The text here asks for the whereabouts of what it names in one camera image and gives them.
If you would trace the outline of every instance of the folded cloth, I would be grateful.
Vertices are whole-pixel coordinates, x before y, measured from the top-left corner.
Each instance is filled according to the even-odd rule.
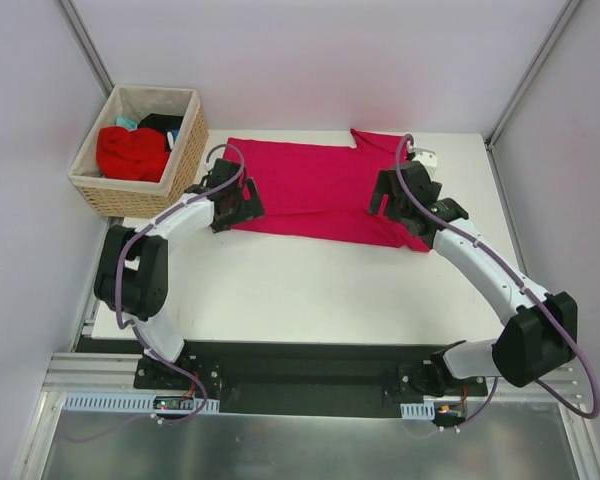
[[[173,130],[180,130],[182,120],[184,120],[184,117],[180,115],[150,113],[138,123],[138,128],[151,128],[156,132],[160,132],[165,136],[165,150],[171,150],[171,148],[169,148],[169,141],[166,139],[167,133]]]
[[[150,128],[105,127],[98,135],[96,162],[107,178],[159,182],[169,160],[164,142],[164,135]]]
[[[137,130],[138,124],[127,117],[116,118],[116,127],[124,127],[129,131]]]
[[[395,162],[400,137],[351,133],[356,148],[230,138],[265,209],[263,218],[235,228],[428,251],[403,225],[368,213],[378,172]],[[225,158],[237,161],[232,150]]]

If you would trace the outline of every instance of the red fabric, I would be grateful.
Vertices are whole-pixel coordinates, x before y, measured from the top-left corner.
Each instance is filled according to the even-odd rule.
[[[230,138],[244,154],[265,209],[263,218],[234,228],[429,251],[404,226],[368,213],[378,172],[395,162],[400,137],[351,134],[355,148]],[[229,149],[225,158],[238,160]]]
[[[164,135],[150,128],[105,127],[98,135],[96,162],[107,178],[159,182],[168,160]]]

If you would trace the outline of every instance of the tabletop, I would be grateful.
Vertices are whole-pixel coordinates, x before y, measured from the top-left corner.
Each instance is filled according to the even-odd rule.
[[[212,130],[206,151],[229,137],[354,146],[348,131]],[[515,263],[482,137],[414,137],[438,156],[441,198],[458,201]],[[188,340],[447,344],[495,338],[502,330],[481,294],[435,252],[206,229],[170,256],[169,269],[167,311]],[[92,337],[133,336],[118,330],[102,304]]]

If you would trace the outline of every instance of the white wall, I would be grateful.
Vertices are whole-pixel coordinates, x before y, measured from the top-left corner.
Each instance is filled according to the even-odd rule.
[[[75,0],[116,83],[213,128],[493,128],[565,0]]]
[[[0,2],[0,479],[102,236],[66,172],[103,102],[53,1]]]
[[[600,0],[585,2],[496,147],[530,273],[576,298],[600,377]]]

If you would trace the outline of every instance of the basket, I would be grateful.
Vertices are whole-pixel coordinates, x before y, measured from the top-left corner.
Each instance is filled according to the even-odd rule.
[[[115,125],[120,115],[139,122],[150,113],[184,116],[160,182],[103,177],[96,163],[100,129]],[[208,137],[197,91],[116,85],[71,165],[69,178],[100,215],[151,218],[173,205],[194,183]]]

